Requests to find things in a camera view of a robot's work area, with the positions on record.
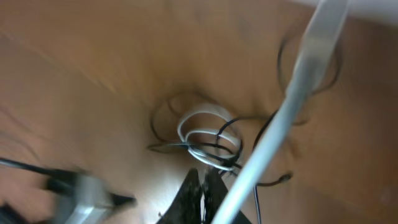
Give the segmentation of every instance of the cable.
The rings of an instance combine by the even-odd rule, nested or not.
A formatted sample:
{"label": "cable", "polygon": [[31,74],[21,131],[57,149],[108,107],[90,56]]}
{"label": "cable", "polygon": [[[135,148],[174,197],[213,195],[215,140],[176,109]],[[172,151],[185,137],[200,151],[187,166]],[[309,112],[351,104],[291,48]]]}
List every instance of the cable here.
{"label": "cable", "polygon": [[[170,110],[173,110],[172,112],[178,116],[179,114],[172,108],[171,104],[170,104],[170,99],[167,100],[167,104],[169,106]],[[223,134],[225,129],[229,126],[231,126],[233,123],[237,122],[237,121],[241,121],[241,120],[250,120],[250,119],[263,119],[266,120],[266,122],[264,123],[264,125],[262,126],[262,128],[260,129],[260,131],[258,132],[255,140],[254,140],[254,144],[253,144],[253,150],[255,148],[255,146],[257,145],[260,137],[262,136],[263,132],[266,130],[266,128],[268,127],[268,125],[270,124],[270,122],[272,121],[272,119],[274,118],[275,114],[277,113],[277,111],[273,112],[268,118],[265,116],[243,116],[243,117],[237,117],[234,119],[229,119],[227,120],[226,117],[228,117],[229,115],[228,112],[225,112],[225,109],[221,108],[218,106],[218,108],[216,110],[209,108],[209,106],[204,106],[203,108],[199,106],[199,109],[192,109],[190,110],[188,113],[184,114],[182,116],[182,118],[180,119],[180,122],[178,124],[178,135],[180,136],[180,139],[183,142],[171,142],[168,141],[162,137],[159,136],[159,134],[156,131],[156,128],[154,126],[154,115],[156,114],[156,111],[160,108],[160,106],[157,106],[154,110],[154,112],[151,115],[150,118],[150,128],[152,130],[152,132],[154,133],[154,136],[162,141],[162,143],[160,144],[152,144],[150,146],[148,146],[147,148],[155,151],[155,152],[161,152],[161,153],[167,153],[167,151],[165,150],[159,150],[159,148],[161,147],[181,147],[185,150],[192,150],[193,147],[194,148],[194,153],[191,153],[191,155],[193,157],[195,157],[196,159],[204,162],[205,164],[208,164],[209,166],[213,166],[215,169],[219,169],[220,172],[220,176],[225,175],[225,173],[229,172],[233,175],[237,175],[235,172],[233,172],[234,168],[238,168],[241,169],[242,166],[237,164],[238,159],[241,157],[241,153],[243,150],[243,139],[242,137],[240,137],[240,144],[239,144],[239,149],[238,151],[234,154],[232,152],[232,150],[228,149],[227,147],[221,146],[219,145],[219,141],[220,138],[225,138],[227,140],[229,140],[231,143],[233,143],[236,146],[236,141],[235,140],[231,140],[233,139],[233,137],[230,134]],[[191,116],[197,114],[197,113],[210,113],[213,115],[217,115],[220,118],[223,118],[226,120],[226,123],[224,125],[222,125],[222,127],[218,130],[218,132],[215,132],[214,129],[194,129],[188,132],[188,134],[184,137],[182,135],[182,133],[180,132],[181,126],[182,124],[189,119]],[[215,143],[207,143],[207,142],[188,142],[188,137],[191,133],[206,133],[206,134],[214,134],[216,136],[215,139]],[[204,150],[201,150],[197,147],[200,146],[211,146],[217,149],[221,149],[226,151],[229,155],[228,156],[216,156],[214,154],[208,153]],[[211,159],[214,159],[216,161],[221,162],[221,165],[215,164],[214,162],[209,162],[208,159],[204,159],[205,157],[209,157]],[[287,173],[284,174],[282,176],[280,176],[278,178],[278,180],[273,181],[273,182],[269,182],[269,183],[258,183],[254,188],[253,188],[253,192],[254,192],[254,200],[256,203],[256,212],[257,212],[257,221],[258,224],[261,224],[261,213],[260,213],[260,204],[259,204],[259,198],[258,198],[258,191],[257,191],[257,187],[271,187],[277,184],[280,184],[282,182],[288,181],[290,178],[292,177],[291,173]]]}
{"label": "cable", "polygon": [[39,155],[35,152],[35,150],[30,145],[26,144],[24,141],[22,141],[18,138],[15,138],[14,136],[10,135],[9,133],[5,133],[3,131],[0,131],[0,138],[7,139],[13,143],[16,143],[16,144],[24,147],[26,149],[26,151],[28,151],[35,158],[35,160],[37,160],[37,162],[42,165],[42,161],[40,160]]}
{"label": "cable", "polygon": [[[274,119],[274,116],[276,115],[277,111],[273,112],[271,114],[271,116],[268,118],[268,120],[265,122],[265,124],[262,126],[262,128],[260,129],[260,131],[258,132],[254,143],[253,143],[253,149],[257,146],[258,141],[260,140],[262,134],[264,133],[264,131],[267,129],[268,125],[271,123],[272,119]],[[231,124],[233,124],[234,122],[240,121],[240,120],[244,120],[244,119],[263,119],[263,118],[259,118],[259,117],[240,117],[240,118],[235,118],[232,119],[231,121],[228,121],[227,123],[225,123],[219,130],[217,136],[216,136],[216,144],[218,144],[218,140],[220,139],[220,134]],[[254,202],[256,204],[256,212],[257,212],[257,222],[258,224],[261,224],[261,211],[260,211],[260,202],[259,202],[259,197],[258,197],[258,190],[257,187],[272,187],[275,186],[277,184],[286,182],[288,180],[290,180],[292,178],[292,173],[289,172],[287,174],[284,174],[282,176],[280,176],[278,178],[278,180],[270,182],[270,183],[258,183],[254,188],[253,188],[253,193],[254,193]]]}
{"label": "cable", "polygon": [[52,175],[52,171],[49,169],[44,169],[41,167],[32,166],[32,165],[17,162],[17,161],[12,161],[10,159],[0,158],[0,165],[9,166],[9,167],[18,168],[18,169],[24,169],[24,170],[36,172],[38,174]]}
{"label": "cable", "polygon": [[[289,43],[290,40],[291,40],[291,37],[289,37],[289,35],[285,35],[285,37],[282,38],[282,41],[279,45],[278,56],[277,56],[277,79],[278,79],[279,87],[283,93],[285,93],[285,89],[287,88],[287,82],[286,82],[286,80],[283,76],[283,72],[282,72],[282,55],[284,53],[286,45]],[[333,52],[333,56],[335,58],[335,66],[336,66],[336,72],[333,76],[333,79],[330,81],[330,83],[326,84],[325,86],[314,90],[312,95],[316,95],[321,92],[329,90],[338,81],[340,74],[341,74],[341,68],[343,67],[343,51],[342,51],[342,47],[341,47],[341,42],[337,43],[335,51]]]}

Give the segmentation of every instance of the white cord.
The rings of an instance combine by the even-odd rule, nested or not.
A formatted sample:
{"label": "white cord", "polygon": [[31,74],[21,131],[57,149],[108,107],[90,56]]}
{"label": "white cord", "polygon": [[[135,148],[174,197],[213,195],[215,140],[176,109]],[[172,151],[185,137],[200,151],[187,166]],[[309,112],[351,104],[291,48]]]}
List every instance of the white cord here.
{"label": "white cord", "polygon": [[[192,134],[195,134],[195,133],[212,134],[212,135],[218,134],[217,129],[209,129],[209,128],[193,129],[193,130],[189,131],[185,136],[182,134],[183,124],[192,116],[195,116],[196,114],[200,114],[200,113],[212,114],[212,115],[220,117],[221,119],[223,119],[225,121],[232,120],[231,114],[222,106],[214,105],[211,103],[204,103],[204,104],[197,105],[197,106],[193,107],[192,109],[190,109],[188,112],[186,112],[181,117],[180,121],[178,122],[177,133],[178,133],[178,136],[180,137],[181,142],[188,142],[189,136]],[[230,134],[228,132],[223,132],[220,134],[220,137],[229,141],[234,146],[239,147],[240,141],[236,137],[234,137],[232,134]],[[220,156],[223,159],[230,159],[230,158],[234,157],[234,155],[220,155],[220,152],[218,149],[216,149],[215,151],[217,153],[217,156]],[[234,167],[226,167],[226,166],[217,164],[215,161],[213,161],[212,158],[209,158],[206,154],[204,154],[202,152],[202,150],[199,150],[195,147],[189,146],[188,152],[194,158],[198,159],[199,161],[201,161],[205,164],[208,164],[209,166],[213,166],[217,169],[225,170],[225,171],[231,171],[231,170],[235,169]]]}

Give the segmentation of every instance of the wooden surface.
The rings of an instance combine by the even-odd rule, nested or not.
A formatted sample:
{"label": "wooden surface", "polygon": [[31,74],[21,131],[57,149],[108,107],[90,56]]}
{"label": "wooden surface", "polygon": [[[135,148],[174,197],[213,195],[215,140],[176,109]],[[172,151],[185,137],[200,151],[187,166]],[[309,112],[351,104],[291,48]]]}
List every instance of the wooden surface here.
{"label": "wooden surface", "polygon": [[[155,141],[149,113],[180,90],[236,114],[271,113],[283,97],[280,40],[311,13],[278,0],[0,1],[0,156],[87,169],[138,198],[108,223],[155,223],[188,168],[202,166],[146,151]],[[263,176],[295,173],[259,190],[264,223],[398,221],[398,31],[349,20],[342,42],[341,78],[314,96],[310,121]],[[248,158],[260,124],[238,126]],[[51,214],[40,176],[2,167],[0,178],[2,200],[31,220]],[[255,223],[252,198],[243,211]]]}

